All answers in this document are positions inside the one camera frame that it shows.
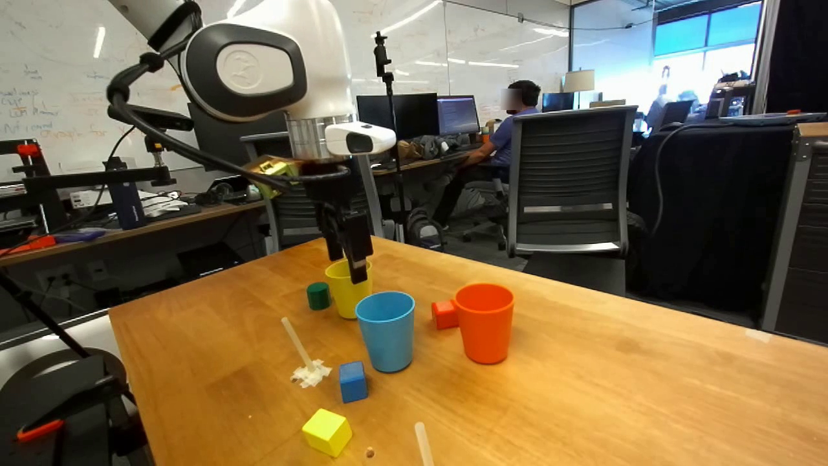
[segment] wooden table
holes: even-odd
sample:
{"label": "wooden table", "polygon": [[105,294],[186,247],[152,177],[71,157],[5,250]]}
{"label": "wooden table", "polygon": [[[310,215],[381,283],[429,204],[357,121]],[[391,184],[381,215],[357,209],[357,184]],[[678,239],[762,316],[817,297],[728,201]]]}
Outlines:
{"label": "wooden table", "polygon": [[[828,350],[391,241],[374,278],[420,302],[411,368],[357,404],[300,389],[283,316],[310,358],[369,359],[354,322],[306,309],[325,263],[314,241],[111,311],[159,464],[326,464],[300,434],[322,406],[354,430],[334,464],[420,464],[415,421],[460,466],[828,464]],[[429,326],[472,279],[519,293],[502,366]]]}

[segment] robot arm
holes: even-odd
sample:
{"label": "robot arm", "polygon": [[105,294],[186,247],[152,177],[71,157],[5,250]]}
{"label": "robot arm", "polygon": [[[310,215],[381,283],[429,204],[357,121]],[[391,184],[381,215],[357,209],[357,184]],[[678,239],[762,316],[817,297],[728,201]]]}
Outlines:
{"label": "robot arm", "polygon": [[168,61],[190,102],[221,121],[257,121],[283,111],[294,157],[300,166],[299,182],[317,201],[328,257],[345,253],[352,263],[352,279],[363,283],[366,257],[374,253],[370,223],[349,162],[352,156],[387,153],[397,144],[397,134],[349,121],[345,36],[328,0],[250,3],[253,6],[235,17],[202,23],[202,7],[194,0],[111,0],[159,54],[145,54],[111,80],[110,115],[196,162],[244,174],[284,191],[291,184],[284,177],[251,174],[138,120],[129,107],[129,86]]}

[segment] window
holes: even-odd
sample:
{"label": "window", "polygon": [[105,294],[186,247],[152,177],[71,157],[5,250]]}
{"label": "window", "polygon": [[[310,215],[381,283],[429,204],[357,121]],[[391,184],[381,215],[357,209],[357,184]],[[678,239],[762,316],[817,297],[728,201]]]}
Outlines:
{"label": "window", "polygon": [[708,16],[656,28],[656,54],[705,50]]}
{"label": "window", "polygon": [[759,14],[762,14],[759,3],[714,14],[710,17],[708,46],[754,43],[757,28],[759,28]]}

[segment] small toy block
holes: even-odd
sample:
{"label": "small toy block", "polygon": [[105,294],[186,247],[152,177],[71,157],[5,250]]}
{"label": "small toy block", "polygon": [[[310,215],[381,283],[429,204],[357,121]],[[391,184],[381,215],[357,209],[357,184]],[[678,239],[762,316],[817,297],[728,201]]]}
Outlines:
{"label": "small toy block", "polygon": [[326,283],[310,283],[309,291],[309,309],[310,311],[325,311],[332,305],[328,285]]}
{"label": "small toy block", "polygon": [[317,408],[317,414],[303,424],[306,443],[322,452],[339,455],[352,439],[352,424],[328,408]]}
{"label": "small toy block", "polygon": [[363,362],[339,366],[339,394],[345,404],[369,398],[369,376]]}
{"label": "small toy block", "polygon": [[436,328],[458,326],[458,309],[451,300],[432,302],[432,324],[436,324]]}

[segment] green block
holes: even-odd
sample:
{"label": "green block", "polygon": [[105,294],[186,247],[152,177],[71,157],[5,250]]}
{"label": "green block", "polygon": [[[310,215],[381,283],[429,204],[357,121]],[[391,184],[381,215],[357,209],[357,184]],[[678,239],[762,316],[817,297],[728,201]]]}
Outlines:
{"label": "green block", "polygon": [[332,305],[326,283],[310,283],[306,294],[309,294],[309,309],[314,309],[314,311],[325,311]]}
{"label": "green block", "polygon": [[306,443],[328,455],[339,455],[352,439],[352,424],[328,408],[317,408],[317,414],[303,424]]}

